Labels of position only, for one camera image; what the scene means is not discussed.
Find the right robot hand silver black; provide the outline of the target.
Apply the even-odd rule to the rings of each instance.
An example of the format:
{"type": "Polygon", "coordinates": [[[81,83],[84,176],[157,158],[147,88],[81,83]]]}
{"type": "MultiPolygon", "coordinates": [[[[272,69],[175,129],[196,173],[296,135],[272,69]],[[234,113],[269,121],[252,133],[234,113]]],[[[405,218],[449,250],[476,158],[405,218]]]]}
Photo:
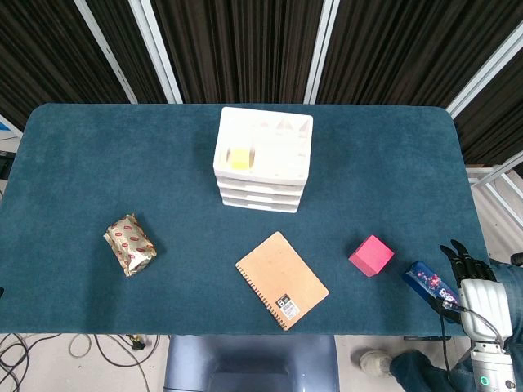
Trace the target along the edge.
{"type": "Polygon", "coordinates": [[[459,314],[466,335],[474,342],[488,342],[503,348],[512,336],[507,292],[484,261],[470,255],[459,241],[440,246],[448,258],[458,286],[458,299],[438,300],[441,310],[459,314]]]}

